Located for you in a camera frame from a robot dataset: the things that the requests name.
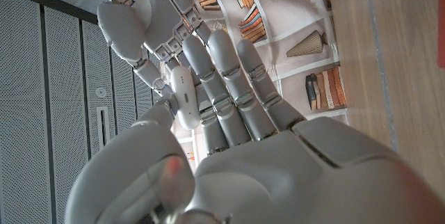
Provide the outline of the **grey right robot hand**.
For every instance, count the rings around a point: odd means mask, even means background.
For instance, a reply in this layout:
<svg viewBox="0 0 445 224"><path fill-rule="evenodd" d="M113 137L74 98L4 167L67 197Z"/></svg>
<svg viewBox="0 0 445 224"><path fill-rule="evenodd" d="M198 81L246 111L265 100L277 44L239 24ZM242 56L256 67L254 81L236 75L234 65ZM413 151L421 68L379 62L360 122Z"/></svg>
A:
<svg viewBox="0 0 445 224"><path fill-rule="evenodd" d="M141 49L151 51L169 70L189 67L184 39L196 33L208 42L211 34L194 0L106 0L98 5L97 19L108 45L160 95L165 82Z"/></svg>

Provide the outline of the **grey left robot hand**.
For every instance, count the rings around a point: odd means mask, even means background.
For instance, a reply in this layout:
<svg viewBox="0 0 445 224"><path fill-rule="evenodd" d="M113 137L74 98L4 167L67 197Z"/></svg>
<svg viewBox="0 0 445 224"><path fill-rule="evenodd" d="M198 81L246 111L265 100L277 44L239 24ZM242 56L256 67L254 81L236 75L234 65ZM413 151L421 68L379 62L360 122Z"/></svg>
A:
<svg viewBox="0 0 445 224"><path fill-rule="evenodd" d="M294 108L280 130L191 170L157 103L77 177L66 223L443 223L444 201L393 150Z"/></svg>

